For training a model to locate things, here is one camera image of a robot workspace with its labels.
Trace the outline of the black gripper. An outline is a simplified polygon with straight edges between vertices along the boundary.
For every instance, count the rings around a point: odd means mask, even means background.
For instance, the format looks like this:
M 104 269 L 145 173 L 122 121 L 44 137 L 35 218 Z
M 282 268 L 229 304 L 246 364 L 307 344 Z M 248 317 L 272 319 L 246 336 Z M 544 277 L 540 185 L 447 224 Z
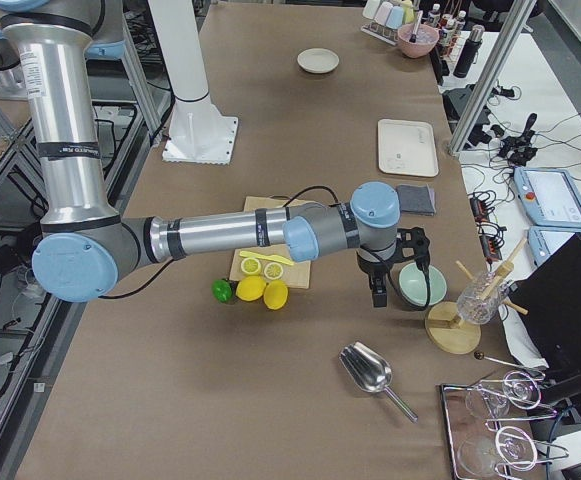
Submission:
M 430 240 L 421 227 L 398 228 L 392 244 L 383 249 L 362 246 L 357 250 L 357 263 L 368 276 L 374 308 L 385 308 L 388 301 L 386 282 L 391 283 L 391 270 L 397 263 L 414 261 L 429 283 Z

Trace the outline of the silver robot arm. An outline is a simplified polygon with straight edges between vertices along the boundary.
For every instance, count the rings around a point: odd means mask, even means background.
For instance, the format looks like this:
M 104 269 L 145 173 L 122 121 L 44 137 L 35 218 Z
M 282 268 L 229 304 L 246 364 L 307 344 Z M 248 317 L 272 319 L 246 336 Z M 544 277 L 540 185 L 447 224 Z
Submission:
M 353 249 L 368 276 L 373 303 L 387 301 L 393 265 L 430 267 L 421 228 L 398 224 L 397 191 L 382 182 L 358 187 L 331 206 L 276 209 L 164 220 L 123 219 L 105 192 L 86 53 L 120 57 L 123 7 L 118 1 L 1 1 L 1 28 L 18 52 L 34 124 L 48 210 L 32 256 L 36 280 L 74 303 L 108 295 L 149 264 L 200 253 L 283 244 L 297 262 Z

